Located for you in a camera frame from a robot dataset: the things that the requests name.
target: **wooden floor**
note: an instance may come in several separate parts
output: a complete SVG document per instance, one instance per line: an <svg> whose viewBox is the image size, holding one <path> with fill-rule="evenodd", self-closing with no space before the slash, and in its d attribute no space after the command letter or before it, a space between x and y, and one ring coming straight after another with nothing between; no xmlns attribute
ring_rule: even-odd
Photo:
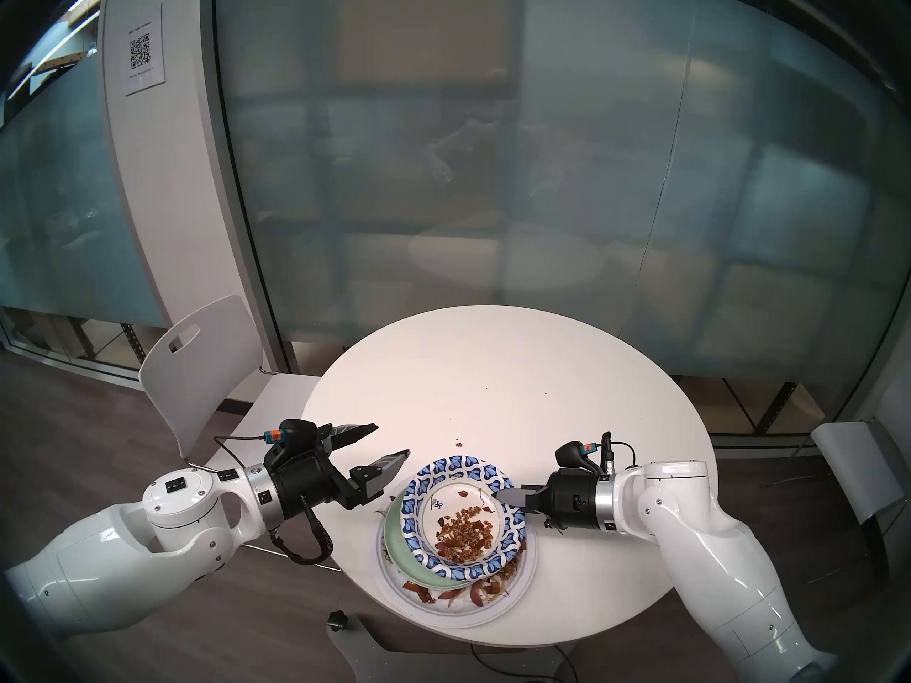
<svg viewBox="0 0 911 683"><path fill-rule="evenodd" d="M207 460L215 447L210 437L238 421L213 415L193 459ZM151 479L181 467L174 438L145 394L7 351L0 351L0 443L3 568L34 556L88 514L138 501ZM823 459L721 460L718 472L722 508L768 550L804 634L815 647L844 650L874 598L869 562L814 585L802 581L864 553L851 508L831 476L763 486L824 475ZM307 547L305 522L285 528L286 540ZM565 587L574 587L573 577ZM98 681L352 681L325 634L326 616L336 609L357 613L388 649L468 650L386 612L340 573L248 549L132 628L78 636L65 646L86 678ZM572 658L579 680L592 683L736 680L673 590L636 618L579 642ZM572 680L566 666L558 676Z"/></svg>

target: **paper plate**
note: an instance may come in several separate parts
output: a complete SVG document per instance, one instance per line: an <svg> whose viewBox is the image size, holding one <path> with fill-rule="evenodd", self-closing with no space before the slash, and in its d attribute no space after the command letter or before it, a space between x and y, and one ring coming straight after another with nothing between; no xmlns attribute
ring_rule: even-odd
<svg viewBox="0 0 911 683"><path fill-rule="evenodd" d="M371 559L371 571L376 577L380 591L389 605L401 616L415 624L431 628L461 629L493 621L502 615L524 595L535 574L537 566L537 545L531 529L527 530L526 547L522 553L517 573L506 581L507 595L500 595L481 608L471 601L471 584L465 583L465 591L453 600L436 599L434 604L424 604L417 593L406 590L403 585L409 579L398 567L386 559L384 548L384 523L376 530L376 548ZM441 591L430 589L436 597Z"/></svg>
<svg viewBox="0 0 911 683"><path fill-rule="evenodd" d="M449 580L471 583L496 574L518 552L525 538L525 514L493 497L512 483L496 465L471 455L434 460L408 481L399 510L402 537L415 560ZM488 521L492 545L469 563L446 559L437 550L442 525L466 507L476 507L473 520Z"/></svg>
<svg viewBox="0 0 911 683"><path fill-rule="evenodd" d="M399 510L402 508L402 493L399 493L389 507L384 520L384 540L386 553L392 558L393 563L401 570L408 579L418 585L429 587L436 590L453 590L464 587L465 583L458 583L448 580L445 577L438 576L430 570L427 570L415 560L408 549L408 545L402 537L402 531L399 527Z"/></svg>

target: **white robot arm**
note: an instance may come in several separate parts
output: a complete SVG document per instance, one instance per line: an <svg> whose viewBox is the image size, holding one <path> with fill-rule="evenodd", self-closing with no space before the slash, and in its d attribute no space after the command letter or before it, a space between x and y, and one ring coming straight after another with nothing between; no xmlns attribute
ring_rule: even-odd
<svg viewBox="0 0 911 683"><path fill-rule="evenodd" d="M610 434L602 446L610 446ZM670 582L696 623L721 647L742 683L781 683L827 670L836 657L811 647L788 607L769 556L743 524L718 506L705 462L652 462L620 473L597 444L557 450L561 470L547 485L496 494L548 516L555 528L596 528L657 545Z"/></svg>
<svg viewBox="0 0 911 683"><path fill-rule="evenodd" d="M353 468L345 479L329 454L375 429L284 421L264 434L272 446L261 464L220 472L183 469L159 477L141 502L114 504L76 522L37 556L7 570L6 578L39 625L71 636L136 624L266 533L294 562L315 564L329 556L332 541L312 506L337 501L353 509L373 501L408 457L408 451L386 455ZM241 499L234 527L221 501L227 493ZM301 512L320 543L317 558L291 553L275 533ZM153 551L155 539L160 550Z"/></svg>

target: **tabletop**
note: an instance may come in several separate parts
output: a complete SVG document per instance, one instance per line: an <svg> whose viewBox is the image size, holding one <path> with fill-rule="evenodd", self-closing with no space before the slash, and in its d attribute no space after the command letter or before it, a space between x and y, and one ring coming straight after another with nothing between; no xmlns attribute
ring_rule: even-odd
<svg viewBox="0 0 911 683"><path fill-rule="evenodd" d="M557 468L560 445L597 442L612 431L632 444L640 465L704 460L718 489L709 435L663 370L602 330L534 309L460 306L387 325L326 371L302 416L379 425L332 454L344 475L408 448L402 478L461 452L492 462L517 485L543 485ZM632 462L626 450L615 450L618 467ZM379 515L338 504L315 511L332 534L338 566L391 608L368 566ZM657 546L581 529L560 534L542 521L529 517L538 561L522 599L489 624L440 634L516 647L581 639L635 616L672 586Z"/></svg>

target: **qr code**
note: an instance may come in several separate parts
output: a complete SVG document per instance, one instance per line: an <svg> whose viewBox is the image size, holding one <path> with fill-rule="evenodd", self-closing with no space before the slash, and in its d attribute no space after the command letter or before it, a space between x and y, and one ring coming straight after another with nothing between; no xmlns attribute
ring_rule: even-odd
<svg viewBox="0 0 911 683"><path fill-rule="evenodd" d="M148 51L148 34L130 41L130 70L135 70L140 65L148 65L152 56Z"/></svg>

